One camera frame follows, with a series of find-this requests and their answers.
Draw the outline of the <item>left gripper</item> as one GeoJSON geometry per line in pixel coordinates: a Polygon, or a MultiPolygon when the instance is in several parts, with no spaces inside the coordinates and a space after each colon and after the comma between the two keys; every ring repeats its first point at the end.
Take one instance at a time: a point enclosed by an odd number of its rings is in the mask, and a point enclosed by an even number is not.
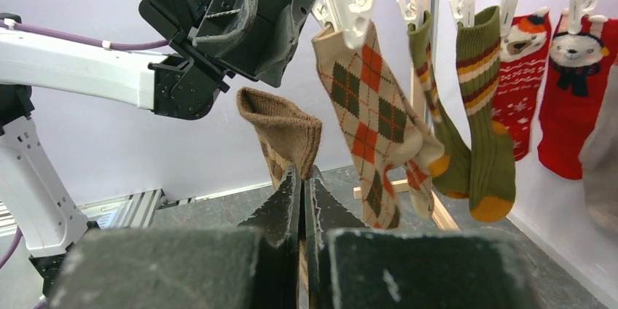
{"type": "Polygon", "coordinates": [[[316,0],[141,0],[140,16],[214,82],[280,87],[316,0]]]}

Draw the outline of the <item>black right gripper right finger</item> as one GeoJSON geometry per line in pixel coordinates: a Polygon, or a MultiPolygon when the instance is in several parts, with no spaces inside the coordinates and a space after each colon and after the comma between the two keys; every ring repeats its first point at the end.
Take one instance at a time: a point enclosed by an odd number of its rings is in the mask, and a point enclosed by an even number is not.
{"type": "Polygon", "coordinates": [[[317,166],[304,180],[305,258],[310,308],[331,308],[330,270],[326,233],[337,228],[366,228],[367,225],[346,208],[326,187],[317,166]]]}

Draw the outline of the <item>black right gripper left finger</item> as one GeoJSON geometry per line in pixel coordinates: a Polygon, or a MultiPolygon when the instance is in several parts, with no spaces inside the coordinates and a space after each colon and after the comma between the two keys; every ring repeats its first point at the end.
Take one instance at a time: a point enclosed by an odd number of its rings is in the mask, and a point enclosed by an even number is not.
{"type": "Polygon", "coordinates": [[[261,234],[251,276],[251,308],[298,305],[301,197],[302,179],[291,165],[275,192],[239,224],[261,234]]]}

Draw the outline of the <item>brown striped sock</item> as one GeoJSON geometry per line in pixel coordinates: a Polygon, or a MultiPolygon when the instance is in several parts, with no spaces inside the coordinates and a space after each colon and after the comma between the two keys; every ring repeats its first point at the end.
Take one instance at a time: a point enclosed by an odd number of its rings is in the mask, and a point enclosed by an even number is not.
{"type": "Polygon", "coordinates": [[[237,92],[236,104],[240,116],[256,132],[273,192],[291,165],[296,167],[302,179],[299,287],[306,285],[304,180],[309,177],[317,155],[322,123],[290,100],[250,87],[237,92]]]}

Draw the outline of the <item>beige argyle sock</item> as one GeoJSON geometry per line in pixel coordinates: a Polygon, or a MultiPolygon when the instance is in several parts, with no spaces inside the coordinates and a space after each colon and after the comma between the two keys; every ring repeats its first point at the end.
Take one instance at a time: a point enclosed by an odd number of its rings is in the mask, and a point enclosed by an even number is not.
{"type": "Polygon", "coordinates": [[[359,175],[362,219],[370,227],[397,228],[401,207],[387,182],[389,171],[413,160],[434,178],[445,149],[409,105],[381,55],[375,25],[369,25],[365,43],[356,49],[348,48],[343,33],[328,23],[311,42],[318,78],[359,175]]]}
{"type": "Polygon", "coordinates": [[[434,195],[431,177],[427,175],[413,160],[405,165],[408,192],[412,206],[422,218],[431,218],[434,212],[434,195]]]}

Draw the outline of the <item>green striped sock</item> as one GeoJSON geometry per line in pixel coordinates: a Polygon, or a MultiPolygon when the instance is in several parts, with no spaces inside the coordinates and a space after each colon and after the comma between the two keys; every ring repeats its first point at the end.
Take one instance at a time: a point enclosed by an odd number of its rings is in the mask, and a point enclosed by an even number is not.
{"type": "Polygon", "coordinates": [[[483,9],[471,26],[458,24],[455,67],[471,134],[469,212],[478,222],[503,219],[515,204],[515,157],[508,129],[494,120],[499,85],[501,24],[497,6],[483,9]]]}
{"type": "Polygon", "coordinates": [[[431,51],[432,25],[433,17],[426,10],[423,12],[422,24],[418,27],[409,24],[407,35],[415,75],[433,122],[433,133],[445,149],[443,157],[434,165],[439,174],[434,177],[434,186],[447,197],[467,199],[470,197],[471,150],[461,138],[439,97],[431,51]]]}

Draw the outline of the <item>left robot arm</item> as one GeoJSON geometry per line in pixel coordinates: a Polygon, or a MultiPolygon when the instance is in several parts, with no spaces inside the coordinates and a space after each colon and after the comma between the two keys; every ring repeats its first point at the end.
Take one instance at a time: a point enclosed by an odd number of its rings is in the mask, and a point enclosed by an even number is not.
{"type": "MultiPolygon", "coordinates": [[[[27,24],[121,43],[158,40],[141,0],[1,0],[27,24]]],[[[33,119],[47,156],[83,205],[162,189],[172,200],[228,195],[270,180],[256,134],[238,113],[230,80],[201,120],[156,116],[116,101],[36,88],[33,119]]]]}

